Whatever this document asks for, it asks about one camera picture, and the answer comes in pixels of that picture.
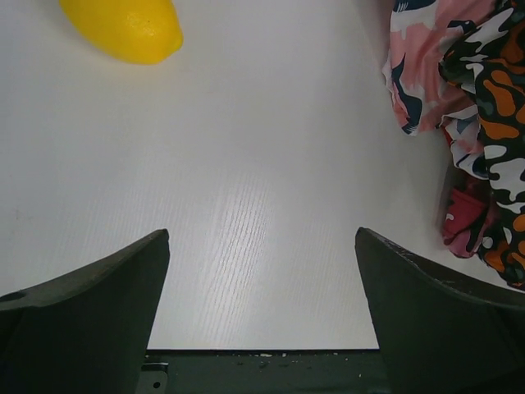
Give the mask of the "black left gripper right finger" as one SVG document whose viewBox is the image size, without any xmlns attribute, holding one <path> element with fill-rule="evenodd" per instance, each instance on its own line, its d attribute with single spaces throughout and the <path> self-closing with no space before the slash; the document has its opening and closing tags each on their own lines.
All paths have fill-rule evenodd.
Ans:
<svg viewBox="0 0 525 394">
<path fill-rule="evenodd" d="M 522 393 L 524 295 L 361 227 L 355 252 L 394 393 Z"/>
</svg>

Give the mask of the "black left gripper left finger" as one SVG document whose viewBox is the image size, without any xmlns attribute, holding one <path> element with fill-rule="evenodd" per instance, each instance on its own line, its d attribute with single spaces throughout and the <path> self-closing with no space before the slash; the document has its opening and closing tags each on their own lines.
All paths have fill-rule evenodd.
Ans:
<svg viewBox="0 0 525 394">
<path fill-rule="evenodd" d="M 156 230 L 1 298 L 3 393 L 133 393 L 170 261 Z"/>
</svg>

